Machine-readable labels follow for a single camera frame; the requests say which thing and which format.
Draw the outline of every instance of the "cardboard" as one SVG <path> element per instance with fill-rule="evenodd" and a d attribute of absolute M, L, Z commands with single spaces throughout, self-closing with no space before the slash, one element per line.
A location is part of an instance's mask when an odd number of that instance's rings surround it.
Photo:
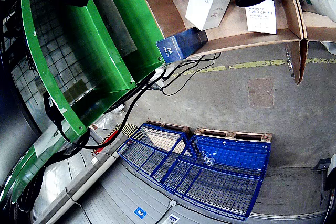
<path fill-rule="evenodd" d="M 189 0 L 146 1 L 164 38 L 194 27 L 185 18 Z M 305 33 L 297 1 L 275 0 L 275 35 L 249 32 L 245 9 L 236 6 L 235 0 L 231 0 L 219 27 L 206 30 L 208 42 L 189 58 L 238 48 L 287 43 L 292 52 L 295 83 L 299 84 L 302 80 L 300 43 Z"/>
<path fill-rule="evenodd" d="M 308 42 L 336 42 L 336 22 L 329 17 L 311 12 L 304 12 L 301 8 L 300 1 L 297 1 L 298 12 L 301 19 L 303 38 L 301 51 L 301 81 L 305 71 L 306 57 L 308 55 Z"/>

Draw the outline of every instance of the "floor stripe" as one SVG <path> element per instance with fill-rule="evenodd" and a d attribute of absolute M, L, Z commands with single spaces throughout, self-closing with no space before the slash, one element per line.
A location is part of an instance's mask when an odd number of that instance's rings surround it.
<path fill-rule="evenodd" d="M 336 59 L 318 59 L 318 58 L 308 58 L 306 59 L 306 64 L 310 63 L 323 63 L 323 64 L 336 64 Z M 208 72 L 217 72 L 217 71 L 224 71 L 229 69 L 242 69 L 242 68 L 256 68 L 256 67 L 266 67 L 266 66 L 281 66 L 287 64 L 284 60 L 263 60 L 263 61 L 252 61 L 252 62 L 244 62 L 244 63 L 237 63 L 233 65 L 228 66 L 216 66 L 216 67 L 210 67 L 202 69 L 201 71 L 197 73 L 208 73 Z M 184 76 L 189 74 L 194 74 L 196 70 L 189 70 L 183 73 Z M 172 77 L 176 77 L 180 74 L 175 73 L 172 75 Z"/>

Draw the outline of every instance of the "gray floor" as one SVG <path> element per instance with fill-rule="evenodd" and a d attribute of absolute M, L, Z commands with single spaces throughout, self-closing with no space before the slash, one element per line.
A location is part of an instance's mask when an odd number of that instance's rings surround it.
<path fill-rule="evenodd" d="M 336 153 L 336 64 L 328 61 L 336 56 L 319 43 L 309 46 L 305 78 L 299 86 L 294 84 L 284 63 L 283 45 L 234 50 L 223 53 L 208 71 L 197 73 L 177 95 L 165 97 L 160 91 L 146 92 L 128 122 L 140 126 L 146 120 L 155 120 L 193 129 L 270 132 L 273 139 L 269 166 L 253 215 L 320 212 L 323 217 L 329 194 L 320 206 L 321 175 L 312 167 L 319 159 Z M 179 78 L 166 93 L 180 88 L 191 73 Z M 179 213 L 187 215 L 188 210 Z"/>
<path fill-rule="evenodd" d="M 310 43 L 308 58 L 336 56 L 322 44 Z M 282 44 L 224 52 L 212 67 L 226 66 L 227 70 L 197 73 L 181 92 L 171 97 L 160 91 L 146 92 L 129 122 L 141 125 L 150 119 L 191 128 L 270 132 L 270 166 L 314 167 L 319 159 L 336 153 L 336 64 L 307 63 L 299 86 L 294 84 L 285 64 L 229 68 L 238 63 L 278 59 L 286 59 Z M 166 93 L 179 89 L 189 77 L 180 77 Z M 249 104 L 253 102 L 249 80 L 256 79 L 266 79 L 272 85 L 274 104 L 269 108 Z M 263 99 L 256 95 L 255 100 Z"/>

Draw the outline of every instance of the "gray metal wall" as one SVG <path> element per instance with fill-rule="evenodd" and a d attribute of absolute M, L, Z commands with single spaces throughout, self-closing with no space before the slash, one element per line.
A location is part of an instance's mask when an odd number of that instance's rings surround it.
<path fill-rule="evenodd" d="M 165 214 L 170 199 L 175 199 L 177 205 L 171 207 Z M 155 224 L 159 220 L 159 223 L 163 223 L 170 214 L 178 216 L 180 218 L 178 223 L 181 224 L 316 224 L 323 223 L 324 219 L 323 211 L 292 216 L 251 214 L 244 222 L 223 218 L 174 198 L 173 195 L 166 193 L 154 184 L 150 184 L 143 177 L 138 178 L 137 173 L 121 159 L 106 171 L 99 183 L 80 199 L 80 203 L 93 224 Z M 146 216 L 143 219 L 134 213 L 138 207 L 146 211 Z M 82 210 L 78 206 L 74 206 L 57 223 L 87 223 L 87 220 Z"/>

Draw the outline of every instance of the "wire basket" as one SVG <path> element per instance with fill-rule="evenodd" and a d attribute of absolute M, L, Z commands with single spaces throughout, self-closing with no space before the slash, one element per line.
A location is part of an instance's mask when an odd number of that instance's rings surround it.
<path fill-rule="evenodd" d="M 238 141 L 143 124 L 118 150 L 140 174 L 198 207 L 245 220 L 265 176 L 270 143 Z"/>
<path fill-rule="evenodd" d="M 161 183 L 196 206 L 245 220 L 259 194 L 269 153 L 270 143 L 194 134 Z"/>
<path fill-rule="evenodd" d="M 184 132 L 143 124 L 117 152 L 139 173 L 158 183 L 186 143 Z"/>

